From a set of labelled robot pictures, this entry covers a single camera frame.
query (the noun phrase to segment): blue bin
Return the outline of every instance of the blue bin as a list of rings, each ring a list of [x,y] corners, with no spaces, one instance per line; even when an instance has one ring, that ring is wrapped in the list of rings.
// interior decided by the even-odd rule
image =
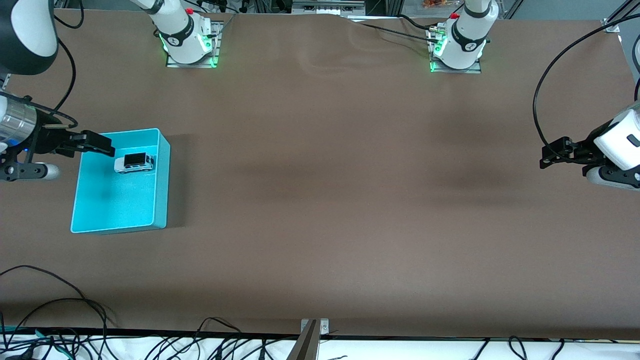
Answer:
[[[116,155],[82,154],[71,232],[116,234],[166,227],[171,146],[160,130],[102,135],[111,139]],[[153,155],[151,171],[118,174],[113,170],[116,158],[136,152]]]

